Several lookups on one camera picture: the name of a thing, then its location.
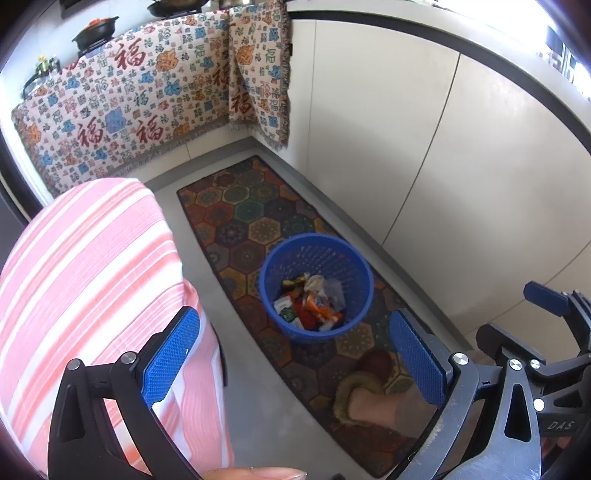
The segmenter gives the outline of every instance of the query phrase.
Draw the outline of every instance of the tapestry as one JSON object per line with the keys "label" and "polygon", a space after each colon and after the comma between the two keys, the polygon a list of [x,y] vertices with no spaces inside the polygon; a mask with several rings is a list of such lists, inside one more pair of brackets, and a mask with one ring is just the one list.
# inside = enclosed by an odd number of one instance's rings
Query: tapestry
{"label": "tapestry", "polygon": [[288,25],[281,0],[152,22],[52,76],[14,124],[54,196],[228,122],[286,145]]}

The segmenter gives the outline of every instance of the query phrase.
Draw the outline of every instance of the frying pan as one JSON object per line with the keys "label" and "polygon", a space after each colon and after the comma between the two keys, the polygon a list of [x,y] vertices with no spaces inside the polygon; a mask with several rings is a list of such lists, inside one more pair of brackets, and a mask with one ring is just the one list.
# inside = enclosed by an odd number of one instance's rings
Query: frying pan
{"label": "frying pan", "polygon": [[185,1],[167,1],[161,0],[154,2],[148,7],[148,11],[155,17],[164,18],[179,12],[201,10],[208,0],[185,0]]}

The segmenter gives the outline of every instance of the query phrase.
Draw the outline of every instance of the patterned rug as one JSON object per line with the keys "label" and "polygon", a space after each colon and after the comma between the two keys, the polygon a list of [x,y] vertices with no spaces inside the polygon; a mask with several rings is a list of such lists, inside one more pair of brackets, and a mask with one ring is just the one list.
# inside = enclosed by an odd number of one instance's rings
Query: patterned rug
{"label": "patterned rug", "polygon": [[260,268],[273,247],[292,235],[337,233],[258,157],[198,180],[177,194],[213,271],[281,378],[361,467],[375,478],[386,475],[409,455],[415,439],[379,426],[343,426],[333,416],[332,403],[339,381],[372,348],[390,351],[399,365],[386,384],[387,393],[412,386],[389,337],[390,314],[407,305],[374,271],[374,300],[359,326],[319,345],[292,343],[259,299]]}

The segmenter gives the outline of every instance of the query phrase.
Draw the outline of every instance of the finger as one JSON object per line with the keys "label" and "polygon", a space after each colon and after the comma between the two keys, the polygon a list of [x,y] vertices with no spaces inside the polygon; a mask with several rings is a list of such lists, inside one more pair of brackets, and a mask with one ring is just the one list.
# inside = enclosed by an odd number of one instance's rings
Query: finger
{"label": "finger", "polygon": [[204,480],[306,480],[306,473],[293,468],[221,468],[203,474]]}

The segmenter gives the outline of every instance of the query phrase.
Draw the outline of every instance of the screw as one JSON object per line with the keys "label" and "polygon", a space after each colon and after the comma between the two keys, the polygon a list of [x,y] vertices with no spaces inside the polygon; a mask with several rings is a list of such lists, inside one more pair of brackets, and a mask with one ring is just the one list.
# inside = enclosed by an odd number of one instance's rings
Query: screw
{"label": "screw", "polygon": [[463,353],[455,353],[453,355],[453,361],[458,365],[466,365],[468,363],[468,357]]}
{"label": "screw", "polygon": [[536,398],[534,400],[534,408],[536,411],[544,410],[544,400],[542,400],[541,398]]}
{"label": "screw", "polygon": [[135,362],[135,359],[138,356],[135,354],[135,352],[125,352],[123,355],[121,355],[121,362],[123,362],[125,365],[129,365]]}
{"label": "screw", "polygon": [[518,371],[523,368],[523,366],[521,365],[521,362],[515,358],[512,358],[511,360],[509,360],[509,366],[513,370],[518,370]]}
{"label": "screw", "polygon": [[70,360],[66,365],[68,370],[76,370],[80,366],[80,360],[75,358],[74,360]]}

